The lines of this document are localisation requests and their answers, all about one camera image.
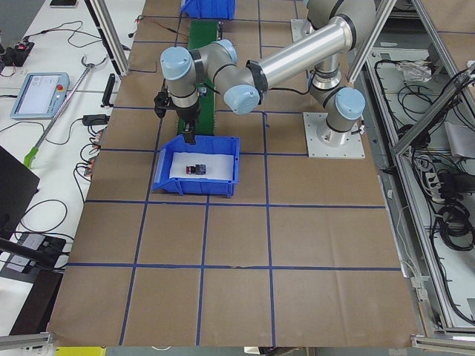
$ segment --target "blue joint cap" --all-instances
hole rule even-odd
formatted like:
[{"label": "blue joint cap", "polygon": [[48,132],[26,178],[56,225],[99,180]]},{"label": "blue joint cap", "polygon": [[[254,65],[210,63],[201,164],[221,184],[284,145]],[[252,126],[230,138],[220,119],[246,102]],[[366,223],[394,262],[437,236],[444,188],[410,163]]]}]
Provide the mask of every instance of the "blue joint cap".
[{"label": "blue joint cap", "polygon": [[167,48],[160,56],[163,76],[167,80],[183,78],[189,72],[192,62],[190,52],[183,47]]},{"label": "blue joint cap", "polygon": [[363,94],[352,88],[343,88],[336,94],[335,106],[348,120],[357,120],[363,114],[366,101]]},{"label": "blue joint cap", "polygon": [[239,115],[250,113],[259,100],[258,90],[247,84],[236,85],[224,93],[224,102]]},{"label": "blue joint cap", "polygon": [[235,46],[232,45],[231,41],[228,39],[221,39],[220,41],[214,41],[213,43],[218,43],[223,47],[231,57],[234,64],[238,63],[238,54],[236,53]]}]

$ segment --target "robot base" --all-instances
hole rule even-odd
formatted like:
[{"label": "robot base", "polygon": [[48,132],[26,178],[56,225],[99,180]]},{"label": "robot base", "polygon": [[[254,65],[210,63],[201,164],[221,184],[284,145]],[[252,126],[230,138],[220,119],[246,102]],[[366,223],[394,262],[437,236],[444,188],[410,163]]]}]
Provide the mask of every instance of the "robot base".
[{"label": "robot base", "polygon": [[327,113],[304,113],[305,136],[310,158],[339,158],[364,159],[364,149],[361,136],[350,135],[348,142],[341,147],[334,148],[325,145],[317,136],[317,127],[327,118]]}]

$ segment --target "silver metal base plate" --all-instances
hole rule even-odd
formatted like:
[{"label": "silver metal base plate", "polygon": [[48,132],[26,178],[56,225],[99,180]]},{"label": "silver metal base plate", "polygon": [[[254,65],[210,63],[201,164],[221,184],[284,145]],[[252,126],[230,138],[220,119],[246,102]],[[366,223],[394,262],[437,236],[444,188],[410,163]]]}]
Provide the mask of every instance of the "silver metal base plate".
[{"label": "silver metal base plate", "polygon": [[365,158],[363,143],[360,135],[351,135],[346,143],[338,148],[325,145],[317,136],[317,126],[327,118],[327,113],[304,113],[305,136],[310,158],[339,158],[363,159]]},{"label": "silver metal base plate", "polygon": [[307,20],[290,20],[290,27],[292,28],[292,40],[297,42],[302,38],[302,27]]}]

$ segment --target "brown cardboard sheet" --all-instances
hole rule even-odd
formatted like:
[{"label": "brown cardboard sheet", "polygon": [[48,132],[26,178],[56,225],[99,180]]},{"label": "brown cardboard sheet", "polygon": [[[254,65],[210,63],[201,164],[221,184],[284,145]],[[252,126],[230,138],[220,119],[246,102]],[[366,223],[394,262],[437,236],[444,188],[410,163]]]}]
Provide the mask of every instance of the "brown cardboard sheet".
[{"label": "brown cardboard sheet", "polygon": [[473,0],[422,0],[437,31],[475,32]]},{"label": "brown cardboard sheet", "polygon": [[[147,0],[143,13],[187,33],[179,6]],[[224,34],[238,66],[291,43],[297,14],[300,1],[237,0],[247,21]],[[215,133],[241,139],[234,196],[151,191],[177,132],[176,113],[152,110],[155,65],[186,44],[147,21],[136,36],[167,43],[132,48],[48,327],[59,344],[409,346],[417,324],[367,138],[365,159],[310,159],[300,112],[321,111],[314,99],[275,91],[238,116],[217,96]]]},{"label": "brown cardboard sheet", "polygon": [[277,344],[410,346],[417,333],[399,272],[275,271]]},{"label": "brown cardboard sheet", "polygon": [[58,346],[117,345],[132,268],[68,267],[48,329]]}]

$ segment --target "blue storage bin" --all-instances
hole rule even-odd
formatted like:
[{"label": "blue storage bin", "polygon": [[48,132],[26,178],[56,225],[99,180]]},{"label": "blue storage bin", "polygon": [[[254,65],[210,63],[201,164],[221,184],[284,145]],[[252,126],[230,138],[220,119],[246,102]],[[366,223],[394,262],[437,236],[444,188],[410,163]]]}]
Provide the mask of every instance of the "blue storage bin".
[{"label": "blue storage bin", "polygon": [[[185,143],[183,135],[175,137],[164,144],[160,151],[153,190],[165,189],[172,193],[184,194],[212,194],[226,195],[230,198],[235,192],[239,177],[239,150],[238,137],[196,136],[196,145]],[[234,157],[231,180],[207,179],[192,176],[193,178],[170,178],[170,169],[173,153],[187,152],[196,154],[227,154]]]},{"label": "blue storage bin", "polygon": [[236,0],[182,0],[181,11],[194,19],[230,19],[235,17]]}]

